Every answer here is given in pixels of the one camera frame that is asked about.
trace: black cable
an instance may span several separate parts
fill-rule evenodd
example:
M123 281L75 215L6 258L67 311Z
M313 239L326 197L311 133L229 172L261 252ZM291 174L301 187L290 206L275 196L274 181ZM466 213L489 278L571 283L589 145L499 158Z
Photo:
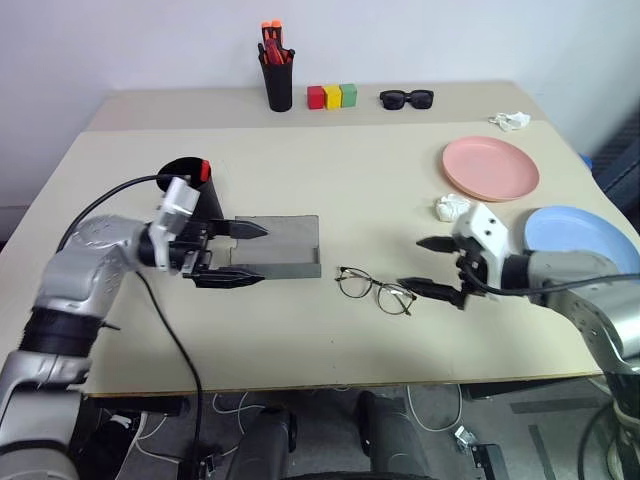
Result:
M168 179L172 177L183 177L183 175L175 175L175 174L147 175L145 177L134 178L127 182L121 183L117 187L112 188L107 193L105 193L98 199L91 202L89 206L86 207L84 210L82 210L82 212L80 212L78 216L73 220L73 222L71 222L71 224L67 227L64 234L62 235L62 238L60 239L60 243L58 243L58 248L56 249L56 253L58 253L60 250L64 248L64 246L67 244L67 242L69 241L69 238L71 237L71 235L73 235L73 232L78 227L80 222L84 220L84 218L87 215L89 215L89 213L91 213L91 211L94 210L98 205L104 203L106 200L113 197L116 193L119 193L122 190L132 187L133 185L137 185L139 183L150 182L151 180Z
M202 405L203 405L203 391L202 391L202 383L200 382L200 375L198 374L198 370L196 369L195 365L191 361L191 357L189 357L189 354L185 350L184 346L182 346L182 342L180 342L180 339L178 339L177 335L173 331L173 328L171 328L171 325L169 324L167 318L164 316L164 313L162 313L162 309L160 308L160 305L158 305L158 301L156 300L156 297L153 294L153 291L151 290L151 286L149 285L149 282L147 282L147 279L144 278L144 276L140 272L136 272L136 275L142 281L145 288L147 289L147 292L149 293L149 297L151 298L151 302L153 303L153 306L155 307L156 312L160 317L160 321L162 321L164 328L167 329L167 332L169 333L174 343L178 347L178 350L180 350L180 353L182 354L182 358L184 358L184 361L189 366L189 370L191 370L191 375L193 375L193 380L196 384L196 427L193 433L193 451L192 451L192 458L191 458L191 477L195 479L197 478L198 466L200 463L200 458L198 456L198 444L200 443L200 426L202 424Z
M478 290L506 297L522 297L525 295L540 295L543 293L561 292L563 290L570 290L572 288L593 285L594 283L612 283L626 282L629 280L640 280L640 273L621 273L618 275L604 275L602 277L586 278L584 280L576 280L575 282L559 283L557 285L549 285L547 287L503 289L490 287L489 285L484 283L476 276L470 265L463 266L462 271L466 274L467 279L470 281L470 283L472 283L473 286Z
M591 430L598 422L601 416L603 416L607 411L613 406L613 402L607 403L600 407L600 409L591 417L589 423L584 428L582 432L582 436L580 437L580 443L578 444L578 480L585 480L584 478L584 454L587 450L587 442L589 441L589 435L591 435Z

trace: gray floor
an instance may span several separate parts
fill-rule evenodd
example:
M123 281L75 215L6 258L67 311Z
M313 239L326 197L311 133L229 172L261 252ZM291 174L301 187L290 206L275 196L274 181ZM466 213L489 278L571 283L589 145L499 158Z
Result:
M371 389L387 396L404 396L400 387ZM455 417L457 392L454 386L412 388L412 397L423 423L437 426ZM246 403L280 404L298 416L298 448L290 456L289 475L323 471L365 471L368 458L359 446L358 433L351 418L359 390L282 391L251 393ZM240 394L219 397L220 408L234 408ZM219 415L211 408L207 395L203 439L233 447L240 439L235 415ZM502 447L510 478L572 480L577 478L578 439L588 419L608 397L586 380L562 382L548 387L464 402L462 424L483 443ZM249 426L258 410L244 412L243 425ZM160 417L150 418L146 432L153 430ZM168 418L153 437L141 441L150 451L180 456L192 436L193 414ZM612 431L606 421L594 430L587 450L588 479L609 478L605 452ZM482 479L471 457L457 451L451 432L420 430L431 474L441 480ZM231 455L216 474L224 479ZM175 465L132 450L119 480L153 478L175 479Z

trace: table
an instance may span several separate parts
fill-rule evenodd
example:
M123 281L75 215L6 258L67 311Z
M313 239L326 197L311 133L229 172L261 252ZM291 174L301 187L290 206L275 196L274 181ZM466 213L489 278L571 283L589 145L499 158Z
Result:
M375 99L383 88L361 87L359 106L337 112L309 112L297 97L294 110L276 114L258 89L126 92L108 99L0 255L1 354L17 346L42 270L72 218L112 186L194 155L212 162L228 218L318 215L323 268L320 279L229 291L196 289L179 276L147 271L205 389L491 382L598 372L569 321L525 299L474 297L465 312L419 299L407 317L385 314L373 296L355 300L340 293L333 280L340 265L380 280L420 275L457 282L454 256L415 242L450 230L431 206L455 191L440 172L442 149L466 135L511 142L538 165L541 181L533 193L490 205L513 228L515 246L531 210L551 204L601 215L640 246L579 156L513 84L436 85L432 111L384 111ZM460 98L467 103L455 103ZM486 121L496 111L516 110L533 114L525 130L504 133ZM159 201L155 185L143 184L96 214L149 221ZM216 252L229 246L215 242ZM87 392L193 390L135 276L125 279L108 321L122 331L100 333Z

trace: white wall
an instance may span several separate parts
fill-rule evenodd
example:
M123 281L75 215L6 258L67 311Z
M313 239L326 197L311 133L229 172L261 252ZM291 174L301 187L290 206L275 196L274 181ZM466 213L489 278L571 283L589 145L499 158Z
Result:
M298 84L512 79L581 152L640 97L638 0L0 0L0 207L34 198L109 90L260 83L273 17Z

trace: crumpled tissue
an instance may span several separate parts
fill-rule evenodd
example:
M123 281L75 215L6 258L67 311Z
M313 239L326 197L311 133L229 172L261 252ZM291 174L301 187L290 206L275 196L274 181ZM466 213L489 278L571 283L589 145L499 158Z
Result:
M522 112L496 113L495 117L489 118L489 122L495 123L505 132L520 130L529 125L530 121L531 115Z
M435 202L436 213L441 222L455 222L470 207L471 201L455 193L440 197Z

